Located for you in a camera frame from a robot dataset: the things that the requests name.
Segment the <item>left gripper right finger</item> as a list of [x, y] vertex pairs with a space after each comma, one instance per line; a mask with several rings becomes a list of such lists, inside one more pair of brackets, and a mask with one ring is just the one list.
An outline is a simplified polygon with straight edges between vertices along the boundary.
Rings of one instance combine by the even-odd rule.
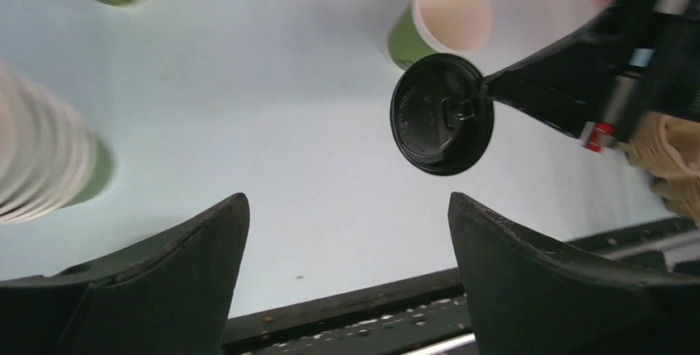
[[448, 224], [480, 353], [698, 353], [698, 277], [598, 256], [459, 192]]

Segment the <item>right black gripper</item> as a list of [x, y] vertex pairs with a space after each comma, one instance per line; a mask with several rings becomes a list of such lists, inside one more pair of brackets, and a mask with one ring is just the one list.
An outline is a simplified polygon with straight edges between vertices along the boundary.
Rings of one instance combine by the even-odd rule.
[[697, 122], [699, 0], [609, 1], [622, 14], [613, 72], [619, 38], [578, 30], [486, 76], [480, 92], [575, 139], [593, 121], [583, 145], [597, 153], [650, 111]]

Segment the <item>brown pulp cup carrier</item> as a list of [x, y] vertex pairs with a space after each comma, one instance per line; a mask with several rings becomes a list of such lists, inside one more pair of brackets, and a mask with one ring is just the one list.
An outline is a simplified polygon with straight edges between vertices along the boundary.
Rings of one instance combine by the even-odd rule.
[[699, 124], [651, 112], [620, 148], [630, 165], [654, 178], [665, 208], [699, 223]]

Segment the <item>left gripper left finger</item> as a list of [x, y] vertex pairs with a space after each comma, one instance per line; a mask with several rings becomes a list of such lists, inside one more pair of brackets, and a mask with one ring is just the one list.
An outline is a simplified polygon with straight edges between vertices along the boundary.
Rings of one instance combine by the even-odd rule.
[[2, 282], [2, 353], [217, 354], [249, 220], [236, 193], [52, 277]]

